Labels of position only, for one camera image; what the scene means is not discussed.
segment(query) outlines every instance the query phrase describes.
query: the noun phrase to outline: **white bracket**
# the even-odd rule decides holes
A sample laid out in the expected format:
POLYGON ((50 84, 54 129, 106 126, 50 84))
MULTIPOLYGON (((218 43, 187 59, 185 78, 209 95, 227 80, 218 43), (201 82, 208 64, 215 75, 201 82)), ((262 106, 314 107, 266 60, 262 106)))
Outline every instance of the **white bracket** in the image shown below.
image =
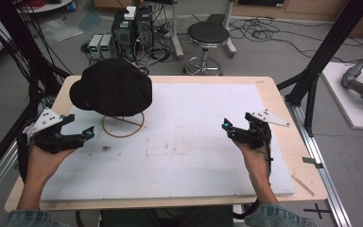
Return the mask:
POLYGON ((31 132, 35 133, 41 130, 44 130, 48 127, 56 125, 60 123, 63 119, 61 116, 57 115, 49 108, 45 108, 38 118, 37 122, 35 122, 34 126, 31 128, 31 132))
POLYGON ((286 126, 289 127, 290 124, 280 118, 278 115, 271 113, 268 109, 264 109, 263 111, 259 112, 252 112, 251 115, 259 120, 273 123, 276 125, 286 126))

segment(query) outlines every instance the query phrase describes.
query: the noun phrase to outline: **black stool seat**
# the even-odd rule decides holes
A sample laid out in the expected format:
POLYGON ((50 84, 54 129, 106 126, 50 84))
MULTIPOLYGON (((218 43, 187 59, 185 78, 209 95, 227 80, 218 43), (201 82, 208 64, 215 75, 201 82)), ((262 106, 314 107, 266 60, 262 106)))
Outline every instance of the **black stool seat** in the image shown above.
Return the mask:
POLYGON ((218 47, 228 41, 229 32, 224 26, 199 22, 188 27, 187 37, 192 42, 205 47, 218 47))

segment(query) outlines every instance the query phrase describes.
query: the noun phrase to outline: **stool leg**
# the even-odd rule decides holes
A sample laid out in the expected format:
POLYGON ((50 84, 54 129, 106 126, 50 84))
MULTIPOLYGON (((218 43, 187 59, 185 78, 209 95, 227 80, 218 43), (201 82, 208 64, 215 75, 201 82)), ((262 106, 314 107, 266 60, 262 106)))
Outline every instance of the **stool leg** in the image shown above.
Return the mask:
POLYGON ((201 67, 200 72, 205 73, 205 69, 207 68, 207 60, 208 60, 208 48, 202 48, 202 54, 201 54, 201 67))

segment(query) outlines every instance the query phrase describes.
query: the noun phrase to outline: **sleeve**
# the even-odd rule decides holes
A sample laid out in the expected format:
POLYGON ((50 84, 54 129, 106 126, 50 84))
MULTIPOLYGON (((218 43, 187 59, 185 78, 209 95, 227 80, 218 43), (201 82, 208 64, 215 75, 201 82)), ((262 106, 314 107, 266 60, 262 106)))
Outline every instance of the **sleeve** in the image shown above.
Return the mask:
POLYGON ((51 215, 39 210, 15 210, 2 223, 1 227, 70 227, 67 224, 52 221, 51 215))
POLYGON ((245 217, 252 227, 316 227, 313 219, 302 218, 280 203, 262 204, 252 215, 245 217))

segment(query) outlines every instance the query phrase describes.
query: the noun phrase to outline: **black cap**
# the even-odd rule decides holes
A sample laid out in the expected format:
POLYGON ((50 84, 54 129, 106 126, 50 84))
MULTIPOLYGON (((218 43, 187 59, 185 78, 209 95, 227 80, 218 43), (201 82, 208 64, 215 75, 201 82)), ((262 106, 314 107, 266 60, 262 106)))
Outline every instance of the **black cap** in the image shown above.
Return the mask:
POLYGON ((107 59, 86 68, 70 88, 81 110, 106 116, 133 116, 152 103, 151 79, 124 59, 107 59))

